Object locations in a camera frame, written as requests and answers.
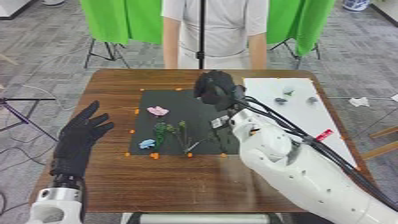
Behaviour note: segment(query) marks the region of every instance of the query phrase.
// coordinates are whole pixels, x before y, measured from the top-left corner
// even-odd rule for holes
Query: pink flower
[[[156,106],[156,107],[149,107],[149,108],[147,108],[147,112],[149,112],[154,116],[161,117],[161,116],[165,116],[165,114],[168,113],[168,110],[163,109],[160,106]]]

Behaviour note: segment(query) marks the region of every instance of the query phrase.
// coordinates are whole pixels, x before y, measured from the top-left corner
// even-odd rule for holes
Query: white shirt
[[[181,21],[181,47],[199,50],[200,0],[163,0],[161,16]],[[236,55],[247,48],[247,37],[266,33],[268,0],[206,0],[204,54]]]

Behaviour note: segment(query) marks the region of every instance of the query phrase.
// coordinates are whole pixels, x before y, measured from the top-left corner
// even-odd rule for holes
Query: light stand
[[[199,59],[199,69],[204,69],[206,0],[200,0],[199,17],[199,51],[195,53],[195,58]]]
[[[12,99],[7,99],[7,98],[0,98],[0,107],[3,107],[9,110],[9,112],[12,113],[12,115],[16,116],[16,118],[19,119],[19,122],[14,123],[12,125],[9,125],[7,127],[3,127],[0,129],[0,132],[5,131],[5,130],[9,130],[10,128],[14,128],[16,126],[19,126],[21,124],[28,124],[33,127],[33,129],[51,138],[51,140],[55,142],[58,142],[58,139],[42,130],[42,128],[39,127],[39,125],[28,120],[39,102],[41,101],[49,101],[49,100],[55,100],[55,99],[26,99],[26,98],[12,98]],[[19,113],[19,111],[9,105],[9,103],[7,103],[9,101],[33,101],[33,106],[32,106],[32,108],[28,110],[28,115],[26,116]]]

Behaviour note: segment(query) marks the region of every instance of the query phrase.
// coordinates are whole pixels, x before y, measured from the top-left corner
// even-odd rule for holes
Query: person
[[[165,69],[195,69],[200,0],[163,0]],[[204,68],[266,68],[268,0],[206,0]]]

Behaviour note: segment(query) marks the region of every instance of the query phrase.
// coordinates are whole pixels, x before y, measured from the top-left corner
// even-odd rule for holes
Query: green backdrop
[[[92,37],[126,44],[128,40],[161,44],[161,0],[80,0]],[[304,56],[320,38],[334,0],[270,0],[266,42],[296,40]]]

